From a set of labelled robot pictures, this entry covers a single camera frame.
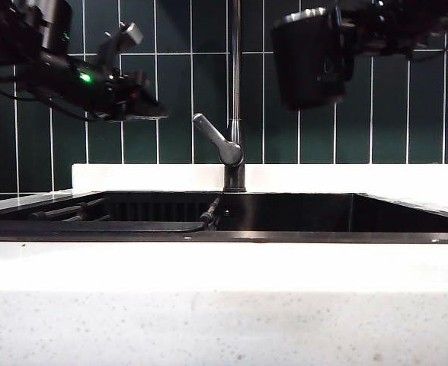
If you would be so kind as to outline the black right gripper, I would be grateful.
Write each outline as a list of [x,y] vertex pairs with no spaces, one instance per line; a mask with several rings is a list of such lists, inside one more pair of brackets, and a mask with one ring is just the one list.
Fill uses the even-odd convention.
[[372,1],[358,8],[334,4],[334,39],[355,41],[356,56],[412,58],[416,8],[416,1]]

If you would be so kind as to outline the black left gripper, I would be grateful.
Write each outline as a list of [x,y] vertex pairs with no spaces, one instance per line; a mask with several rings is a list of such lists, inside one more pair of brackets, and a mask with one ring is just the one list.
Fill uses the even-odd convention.
[[61,98],[98,120],[158,120],[168,111],[146,91],[144,72],[109,71],[71,56],[41,53],[27,64],[27,90],[41,101]]

